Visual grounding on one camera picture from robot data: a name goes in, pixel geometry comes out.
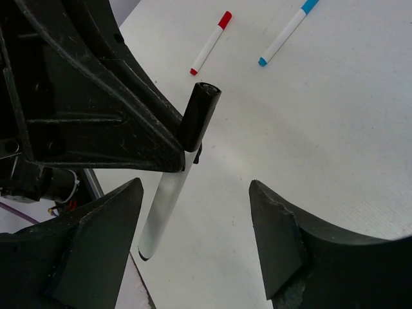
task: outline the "purple wire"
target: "purple wire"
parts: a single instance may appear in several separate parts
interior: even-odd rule
[[[33,224],[38,224],[40,222],[38,222],[37,220],[33,219],[32,217],[27,216],[26,214],[23,214],[21,211],[18,211],[17,209],[14,209],[13,207],[4,204],[3,202],[0,201],[0,207],[3,208],[4,210],[11,212],[12,214],[15,214],[16,216],[29,221],[30,223]]]

